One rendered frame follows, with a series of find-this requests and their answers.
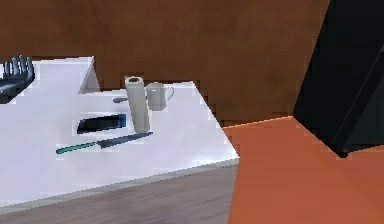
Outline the white kitchen counter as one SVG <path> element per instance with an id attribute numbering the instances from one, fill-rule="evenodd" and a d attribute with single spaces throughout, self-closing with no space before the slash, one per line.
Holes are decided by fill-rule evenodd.
<path id="1" fill-rule="evenodd" d="M 37 61 L 36 79 L 0 104 L 0 224 L 227 224 L 239 156 L 192 82 L 150 113 L 152 135 L 78 134 L 80 120 L 127 114 L 123 89 L 98 89 L 91 57 Z"/>

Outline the grey mug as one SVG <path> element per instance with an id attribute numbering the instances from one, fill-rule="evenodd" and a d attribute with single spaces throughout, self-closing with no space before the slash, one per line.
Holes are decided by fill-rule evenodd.
<path id="1" fill-rule="evenodd" d="M 162 111 L 167 101 L 174 95 L 173 87 L 165 87 L 162 83 L 153 82 L 146 86 L 148 108 L 151 111 Z"/>

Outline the white paper towel roll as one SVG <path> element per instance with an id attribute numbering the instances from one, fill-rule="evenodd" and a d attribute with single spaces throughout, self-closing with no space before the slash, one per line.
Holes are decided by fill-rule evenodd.
<path id="1" fill-rule="evenodd" d="M 138 134 L 146 133 L 150 130 L 150 122 L 144 81 L 138 76 L 126 77 L 125 87 L 134 131 Z"/>

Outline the black fridge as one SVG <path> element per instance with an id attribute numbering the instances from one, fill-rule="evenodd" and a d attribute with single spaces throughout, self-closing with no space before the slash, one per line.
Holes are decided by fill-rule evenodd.
<path id="1" fill-rule="evenodd" d="M 341 158 L 384 145 L 384 0 L 330 0 L 293 116 Z"/>

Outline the black dish rack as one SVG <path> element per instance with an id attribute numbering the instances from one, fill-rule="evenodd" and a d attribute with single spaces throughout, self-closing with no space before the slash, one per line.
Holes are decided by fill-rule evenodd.
<path id="1" fill-rule="evenodd" d="M 3 77 L 0 78 L 0 104 L 8 104 L 35 80 L 30 57 L 20 55 L 3 63 Z"/>

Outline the green handled knife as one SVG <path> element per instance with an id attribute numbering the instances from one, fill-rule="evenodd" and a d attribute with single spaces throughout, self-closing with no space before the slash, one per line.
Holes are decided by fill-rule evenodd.
<path id="1" fill-rule="evenodd" d="M 70 152 L 70 151 L 76 151 L 76 150 L 88 148 L 88 147 L 91 147 L 94 145 L 99 145 L 101 148 L 108 148 L 108 147 L 112 147 L 115 145 L 129 142 L 129 141 L 138 140 L 140 138 L 144 138 L 144 137 L 147 137 L 150 135 L 152 135 L 152 132 L 132 134 L 132 135 L 120 136 L 120 137 L 116 137 L 116 138 L 112 138 L 112 139 L 100 140 L 100 141 L 96 141 L 96 142 L 89 142 L 89 143 L 83 143 L 83 144 L 79 144 L 79 145 L 67 146 L 67 147 L 57 149 L 56 153 L 57 154 L 63 154 L 63 153 Z"/>

